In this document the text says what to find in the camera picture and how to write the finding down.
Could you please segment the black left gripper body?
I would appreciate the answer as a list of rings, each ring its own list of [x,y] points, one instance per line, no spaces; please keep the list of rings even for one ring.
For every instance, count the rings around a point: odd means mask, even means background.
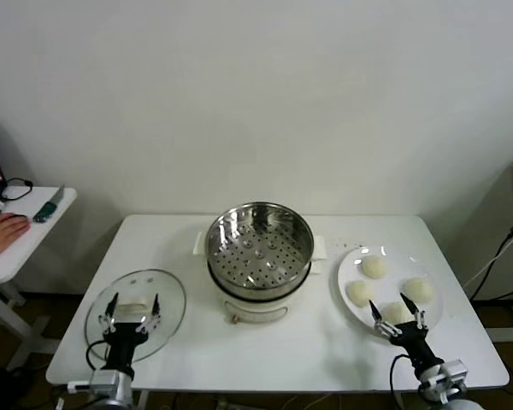
[[[109,345],[109,354],[102,367],[103,370],[133,371],[134,351],[149,339],[148,332],[137,331],[138,328],[138,323],[126,322],[116,325],[115,331],[104,332],[103,340]]]

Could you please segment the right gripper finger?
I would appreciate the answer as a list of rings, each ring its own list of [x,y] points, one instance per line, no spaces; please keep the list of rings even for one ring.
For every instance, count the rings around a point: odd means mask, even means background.
[[[398,337],[400,335],[400,330],[395,325],[390,324],[385,321],[378,310],[378,308],[374,305],[374,303],[369,300],[369,306],[371,309],[371,315],[374,320],[374,328],[383,336],[383,337]]]
[[[410,313],[414,316],[416,321],[416,327],[421,330],[427,330],[428,326],[425,320],[425,312],[421,311],[417,305],[404,293],[400,293],[405,306],[408,308]]]

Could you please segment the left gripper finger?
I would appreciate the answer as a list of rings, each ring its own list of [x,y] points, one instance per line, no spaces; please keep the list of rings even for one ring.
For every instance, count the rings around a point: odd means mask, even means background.
[[[152,333],[161,323],[161,306],[159,302],[159,295],[155,294],[154,301],[149,313],[141,317],[138,333]]]
[[[101,326],[103,333],[115,332],[115,307],[118,302],[119,293],[116,292],[110,302],[107,304],[103,314],[98,316],[98,322]]]

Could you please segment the person's bare hand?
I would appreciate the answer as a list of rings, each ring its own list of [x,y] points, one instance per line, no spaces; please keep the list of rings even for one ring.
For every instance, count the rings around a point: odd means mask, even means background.
[[[0,215],[0,254],[23,236],[31,227],[30,220],[19,214]]]

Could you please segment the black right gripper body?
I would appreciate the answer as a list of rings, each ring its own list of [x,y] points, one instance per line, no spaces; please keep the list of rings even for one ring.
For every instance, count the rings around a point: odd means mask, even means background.
[[[396,327],[401,330],[401,334],[389,337],[389,341],[392,345],[406,351],[416,372],[424,372],[443,363],[443,360],[433,353],[426,342],[427,328],[418,328],[415,321],[399,324]]]

